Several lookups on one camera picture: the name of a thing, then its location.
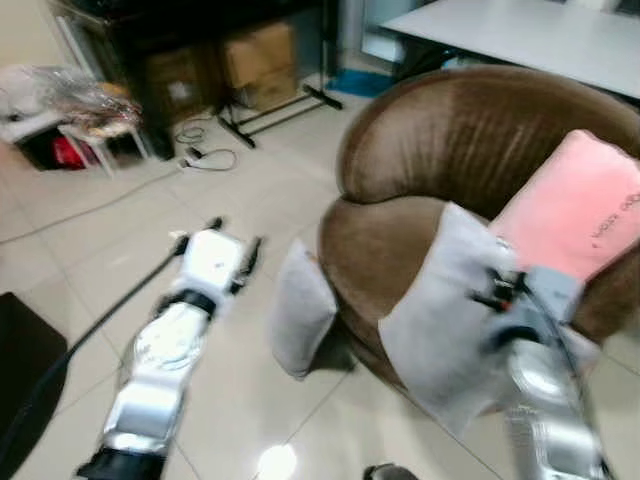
white stool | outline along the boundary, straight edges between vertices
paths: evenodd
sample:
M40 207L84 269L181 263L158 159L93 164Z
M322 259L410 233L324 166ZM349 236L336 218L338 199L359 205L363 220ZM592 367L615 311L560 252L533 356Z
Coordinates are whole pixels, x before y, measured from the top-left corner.
M115 160L113 158L113 155L109 151L109 148L107 147L107 140L109 138L117 138L122 135L129 134L133 137L133 141L136 143L136 147L138 147L142 158L149 158L149 153L142 143L140 134L138 133L138 130L133 126L123 125L121 128L118 128L117 132L114 135L109 137L99 137L96 135L91 135L90 133L85 132L73 125L60 125L58 127L58 130L60 131L60 133L62 133L62 135L64 135L64 137L76 151L85 168L89 168L89 161L87 160L87 157L82 151L82 148L78 144L77 140L81 140L89 145L91 150L93 150L93 153L95 153L96 157L98 158L100 165L102 165L102 168L104 168L105 172L107 172L107 175L109 175L109 177L111 178L113 178L113 169L111 168L110 164L115 163Z

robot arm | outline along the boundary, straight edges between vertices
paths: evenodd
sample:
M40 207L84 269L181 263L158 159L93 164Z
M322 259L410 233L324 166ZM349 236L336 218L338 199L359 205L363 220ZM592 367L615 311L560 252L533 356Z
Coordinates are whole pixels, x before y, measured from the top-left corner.
M521 480L600 480L601 446L582 417L578 395L562 360L529 340L510 345L513 395L506 409Z
M208 326L244 286L258 247L259 242L247 258L241 242L219 231L189 238L171 294L133 342L130 377L116 395L98 452L78 470L79 477L161 477Z

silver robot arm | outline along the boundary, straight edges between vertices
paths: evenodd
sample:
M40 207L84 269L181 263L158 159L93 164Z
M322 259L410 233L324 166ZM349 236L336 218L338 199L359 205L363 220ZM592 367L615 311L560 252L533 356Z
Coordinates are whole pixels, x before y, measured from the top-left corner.
M129 378L116 395L100 448L78 476L161 477L208 326L229 309L233 295L244 286L258 246L247 258L241 242L217 230L189 238L171 293L133 341Z
M600 442L558 352L528 340L509 348L513 396L505 413L519 478L603 479Z
M558 330L550 328L548 318L567 324L581 285L545 268L511 279L490 273L493 291L470 296L496 311L486 348L507 351L501 404L519 480L605 479L598 435L584 417L573 372L556 345ZM364 479L417 480L393 464L369 467Z

blue mat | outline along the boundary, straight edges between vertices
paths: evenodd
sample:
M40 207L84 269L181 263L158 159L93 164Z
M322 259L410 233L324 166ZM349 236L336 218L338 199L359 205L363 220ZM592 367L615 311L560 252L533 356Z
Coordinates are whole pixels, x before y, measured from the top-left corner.
M388 75L344 69L327 82L327 89L374 98L391 88L392 85L393 82Z

brown leather chair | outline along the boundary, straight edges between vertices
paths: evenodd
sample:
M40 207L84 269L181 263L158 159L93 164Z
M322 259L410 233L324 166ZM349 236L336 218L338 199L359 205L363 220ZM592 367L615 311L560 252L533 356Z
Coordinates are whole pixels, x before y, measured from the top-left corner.
M322 267L356 355L402 385L378 320L414 280L447 201L493 219L573 129L640 156L640 116L574 81L516 67L401 83L356 119L338 158L342 192L324 217ZM572 326L601 344L640 305L640 247L586 288Z

